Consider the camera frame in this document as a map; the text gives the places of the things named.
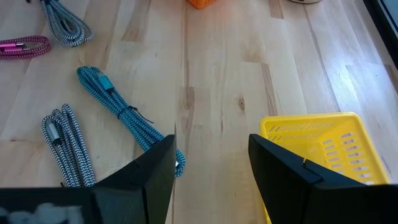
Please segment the wooden table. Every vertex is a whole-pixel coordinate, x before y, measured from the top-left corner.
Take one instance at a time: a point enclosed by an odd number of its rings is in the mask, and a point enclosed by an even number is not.
[[[50,37],[39,1],[2,0],[0,39]],[[97,66],[122,96],[177,135],[187,158],[167,223],[264,223],[248,134],[264,116],[354,111],[398,180],[397,69],[362,0],[61,0],[96,32],[82,46],[0,62],[0,185],[58,186],[40,122],[68,103],[98,180],[141,154],[79,84]]]

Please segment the coiled cable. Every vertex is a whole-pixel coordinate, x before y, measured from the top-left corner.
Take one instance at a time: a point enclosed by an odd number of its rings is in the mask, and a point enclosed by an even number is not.
[[[58,0],[40,0],[54,39],[64,47],[75,47],[93,38],[88,24]]]
[[[80,83],[107,109],[115,114],[128,128],[144,152],[164,137],[138,113],[137,108],[129,106],[113,87],[110,80],[96,67],[80,67],[77,69]],[[185,166],[185,158],[177,149],[176,160],[178,162],[175,176],[182,175]]]
[[[75,114],[67,104],[42,121],[42,132],[68,187],[95,185],[94,171]]]
[[[0,40],[0,44],[5,43],[41,43],[41,45],[33,49],[20,49],[16,51],[5,51],[5,49],[0,50],[0,59],[27,59],[37,57],[39,55],[46,54],[51,50],[51,44],[48,38],[41,35],[32,35],[28,37],[21,37],[11,40]]]

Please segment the white object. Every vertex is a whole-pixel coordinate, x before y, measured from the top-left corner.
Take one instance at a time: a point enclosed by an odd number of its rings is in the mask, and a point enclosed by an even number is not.
[[[302,3],[302,4],[312,4],[312,3],[317,3],[321,0],[291,0],[293,2],[297,2],[297,3]]]

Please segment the cable connector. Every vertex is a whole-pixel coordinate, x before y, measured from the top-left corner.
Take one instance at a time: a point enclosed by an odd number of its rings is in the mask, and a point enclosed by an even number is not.
[[[55,127],[55,124],[53,124],[51,121],[47,122],[47,133],[49,134],[51,143],[55,146],[61,145],[61,139],[58,134],[57,128]]]
[[[106,91],[114,90],[111,80],[109,80],[109,78],[106,75],[104,75],[102,72],[101,72],[101,74],[98,75],[98,80],[99,80],[99,83],[101,84],[101,86]]]
[[[40,2],[44,2],[46,5],[50,4],[48,0],[40,0]]]

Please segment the yellow basket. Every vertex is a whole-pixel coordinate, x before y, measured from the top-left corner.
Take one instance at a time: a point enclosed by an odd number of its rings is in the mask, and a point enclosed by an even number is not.
[[[354,113],[270,116],[261,120],[260,135],[358,182],[389,183],[366,128]]]

